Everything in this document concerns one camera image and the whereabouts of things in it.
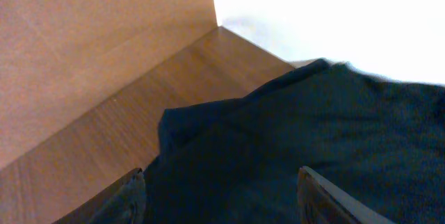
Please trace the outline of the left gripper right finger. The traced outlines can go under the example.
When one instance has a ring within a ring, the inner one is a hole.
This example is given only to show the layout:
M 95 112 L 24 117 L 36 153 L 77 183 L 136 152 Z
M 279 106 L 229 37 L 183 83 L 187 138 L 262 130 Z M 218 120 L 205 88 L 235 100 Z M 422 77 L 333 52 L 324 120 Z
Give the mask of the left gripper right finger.
M 299 169 L 297 194 L 304 224 L 394 224 L 308 166 Z

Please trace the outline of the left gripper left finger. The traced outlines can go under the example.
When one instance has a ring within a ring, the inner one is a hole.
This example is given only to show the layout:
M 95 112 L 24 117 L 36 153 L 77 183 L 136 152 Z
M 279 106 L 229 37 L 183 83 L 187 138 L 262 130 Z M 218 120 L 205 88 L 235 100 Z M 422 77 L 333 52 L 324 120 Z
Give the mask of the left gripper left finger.
M 145 207 L 143 171 L 135 168 L 55 224 L 141 224 Z

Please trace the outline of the dark green shorts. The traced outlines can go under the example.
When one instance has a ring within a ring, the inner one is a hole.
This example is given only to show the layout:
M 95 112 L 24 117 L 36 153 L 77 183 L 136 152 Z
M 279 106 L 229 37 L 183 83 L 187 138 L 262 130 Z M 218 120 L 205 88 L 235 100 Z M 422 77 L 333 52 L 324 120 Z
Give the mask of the dark green shorts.
M 194 129 L 147 167 L 146 223 L 298 223 L 303 166 L 394 222 L 444 222 L 441 86 L 317 60 L 183 108 Z

